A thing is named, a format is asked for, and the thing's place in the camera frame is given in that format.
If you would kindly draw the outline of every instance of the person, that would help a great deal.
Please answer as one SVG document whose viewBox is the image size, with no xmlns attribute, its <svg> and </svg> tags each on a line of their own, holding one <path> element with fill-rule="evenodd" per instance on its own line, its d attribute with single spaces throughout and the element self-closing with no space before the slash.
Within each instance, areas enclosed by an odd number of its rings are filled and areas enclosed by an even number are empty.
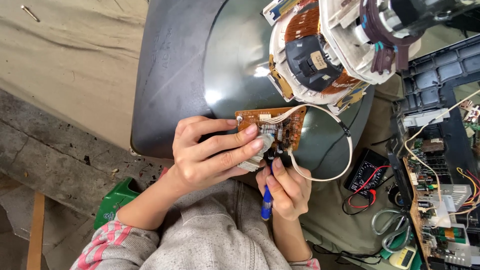
<svg viewBox="0 0 480 270">
<path fill-rule="evenodd" d="M 308 211 L 311 181 L 280 158 L 272 172 L 262 162 L 260 192 L 229 179 L 246 174 L 237 164 L 263 146 L 255 124 L 199 143 L 202 135 L 236 127 L 235 120 L 181 120 L 175 164 L 95 232 L 71 269 L 319 269 L 298 219 Z M 260 215 L 265 185 L 273 198 L 271 224 Z"/>
</svg>

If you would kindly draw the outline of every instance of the beige cloth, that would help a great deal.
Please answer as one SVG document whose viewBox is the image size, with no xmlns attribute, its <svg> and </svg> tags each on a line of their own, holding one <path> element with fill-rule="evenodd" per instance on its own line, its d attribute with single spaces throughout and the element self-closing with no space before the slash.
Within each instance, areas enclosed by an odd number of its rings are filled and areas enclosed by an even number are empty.
<svg viewBox="0 0 480 270">
<path fill-rule="evenodd" d="M 0 88 L 128 149 L 146 1 L 3 1 Z"/>
</svg>

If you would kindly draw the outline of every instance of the orange circuit board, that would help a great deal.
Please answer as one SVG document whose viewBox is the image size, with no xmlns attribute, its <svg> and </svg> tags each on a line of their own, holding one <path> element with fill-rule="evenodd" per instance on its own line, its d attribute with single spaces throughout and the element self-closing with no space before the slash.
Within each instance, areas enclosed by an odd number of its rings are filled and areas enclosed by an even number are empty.
<svg viewBox="0 0 480 270">
<path fill-rule="evenodd" d="M 287 112 L 288 108 L 262 109 L 262 110 L 240 110 L 235 112 L 238 121 L 238 130 L 241 131 L 251 124 L 257 124 L 259 133 L 272 134 L 275 141 L 272 148 L 287 150 L 291 145 L 293 151 L 297 150 L 300 142 L 301 128 L 306 114 L 306 107 L 300 107 L 287 117 L 282 123 L 269 124 L 265 119 L 274 118 Z"/>
</svg>

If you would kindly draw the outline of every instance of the gray sweater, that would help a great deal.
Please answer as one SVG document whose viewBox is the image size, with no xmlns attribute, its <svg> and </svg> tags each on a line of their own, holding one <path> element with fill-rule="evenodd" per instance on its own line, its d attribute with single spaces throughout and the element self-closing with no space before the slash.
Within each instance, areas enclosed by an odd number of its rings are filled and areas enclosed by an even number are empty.
<svg viewBox="0 0 480 270">
<path fill-rule="evenodd" d="M 118 220 L 98 229 L 72 270 L 320 269 L 317 259 L 287 262 L 260 218 L 262 197 L 227 180 L 180 198 L 158 232 Z"/>
</svg>

